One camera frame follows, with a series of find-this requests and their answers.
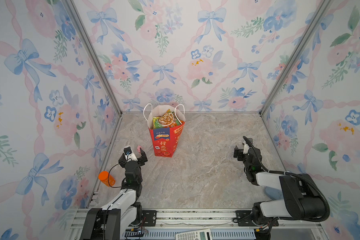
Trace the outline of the red paper gift bag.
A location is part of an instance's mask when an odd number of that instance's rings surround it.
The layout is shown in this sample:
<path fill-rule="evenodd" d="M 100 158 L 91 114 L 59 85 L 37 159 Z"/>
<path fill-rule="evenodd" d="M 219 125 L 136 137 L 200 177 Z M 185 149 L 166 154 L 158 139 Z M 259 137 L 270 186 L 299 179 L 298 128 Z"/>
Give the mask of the red paper gift bag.
<path fill-rule="evenodd" d="M 178 104 L 175 107 L 170 105 L 158 105 L 153 107 L 151 103 L 148 103 L 143 111 L 145 112 L 148 108 L 151 109 L 151 112 L 149 115 L 143 113 L 143 116 L 147 122 L 151 135 L 155 156 L 171 158 L 177 149 L 178 141 L 186 123 L 185 107 L 183 104 Z M 184 123 L 172 128 L 153 129 L 153 117 L 161 117 L 167 110 L 171 110 L 174 113 L 174 117 Z"/>

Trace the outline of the green noodle snack packet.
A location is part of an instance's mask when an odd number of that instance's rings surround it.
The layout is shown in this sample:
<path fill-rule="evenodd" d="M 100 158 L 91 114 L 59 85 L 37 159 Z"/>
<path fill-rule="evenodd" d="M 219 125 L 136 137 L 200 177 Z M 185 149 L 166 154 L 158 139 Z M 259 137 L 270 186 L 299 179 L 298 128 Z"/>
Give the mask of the green noodle snack packet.
<path fill-rule="evenodd" d="M 176 127 L 176 124 L 174 124 L 174 113 L 171 110 L 167 110 L 166 113 L 161 116 L 159 121 L 163 125 L 162 128 Z"/>

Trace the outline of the yellow snack packet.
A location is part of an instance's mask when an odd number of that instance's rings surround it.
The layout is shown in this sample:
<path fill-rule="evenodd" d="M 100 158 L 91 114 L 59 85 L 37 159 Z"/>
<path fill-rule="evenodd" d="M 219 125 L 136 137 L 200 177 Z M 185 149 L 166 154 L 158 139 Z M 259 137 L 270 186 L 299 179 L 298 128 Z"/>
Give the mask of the yellow snack packet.
<path fill-rule="evenodd" d="M 153 129 L 160 129 L 163 125 L 160 123 L 159 119 L 161 117 L 153 117 Z"/>

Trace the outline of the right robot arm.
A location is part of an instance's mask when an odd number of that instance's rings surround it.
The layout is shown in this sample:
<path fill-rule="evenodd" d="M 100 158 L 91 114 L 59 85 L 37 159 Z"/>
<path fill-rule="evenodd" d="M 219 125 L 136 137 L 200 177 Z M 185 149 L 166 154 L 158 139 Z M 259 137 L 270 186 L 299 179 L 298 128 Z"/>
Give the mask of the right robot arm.
<path fill-rule="evenodd" d="M 251 221 L 257 226 L 271 226 L 278 220 L 323 222 L 330 217 L 325 195 L 308 174 L 269 170 L 252 139 L 244 137 L 243 146 L 234 148 L 234 158 L 243 162 L 247 180 L 254 186 L 277 190 L 282 197 L 254 203 L 251 213 L 237 217 L 235 223 Z"/>

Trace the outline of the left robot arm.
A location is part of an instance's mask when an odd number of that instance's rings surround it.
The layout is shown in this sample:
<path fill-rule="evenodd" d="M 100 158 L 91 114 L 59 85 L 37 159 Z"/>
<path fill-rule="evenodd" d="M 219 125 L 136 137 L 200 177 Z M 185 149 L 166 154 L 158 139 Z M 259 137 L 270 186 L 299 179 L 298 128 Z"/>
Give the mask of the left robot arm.
<path fill-rule="evenodd" d="M 143 221 L 143 211 L 138 198 L 143 177 L 141 166 L 148 161 L 146 153 L 138 147 L 139 157 L 130 146 L 123 149 L 118 165 L 125 170 L 119 194 L 101 208 L 87 212 L 81 240 L 120 240 L 129 225 L 138 226 Z"/>

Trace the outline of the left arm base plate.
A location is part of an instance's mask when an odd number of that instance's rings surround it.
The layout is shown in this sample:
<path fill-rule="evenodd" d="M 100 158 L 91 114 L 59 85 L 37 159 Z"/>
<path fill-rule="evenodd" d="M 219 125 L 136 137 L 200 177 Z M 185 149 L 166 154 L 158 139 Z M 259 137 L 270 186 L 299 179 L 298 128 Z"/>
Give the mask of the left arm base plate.
<path fill-rule="evenodd" d="M 157 222 L 156 210 L 142 210 L 139 212 L 139 224 L 143 227 L 155 227 Z"/>

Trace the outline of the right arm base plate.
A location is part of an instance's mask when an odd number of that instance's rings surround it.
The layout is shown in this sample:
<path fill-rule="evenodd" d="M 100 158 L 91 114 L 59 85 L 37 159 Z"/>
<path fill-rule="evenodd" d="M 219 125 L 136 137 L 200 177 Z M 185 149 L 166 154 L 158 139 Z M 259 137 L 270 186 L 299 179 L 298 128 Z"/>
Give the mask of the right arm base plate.
<path fill-rule="evenodd" d="M 238 224 L 239 227 L 267 227 L 270 225 L 273 218 L 265 217 L 262 213 L 248 210 L 235 211 L 236 217 L 233 222 Z"/>

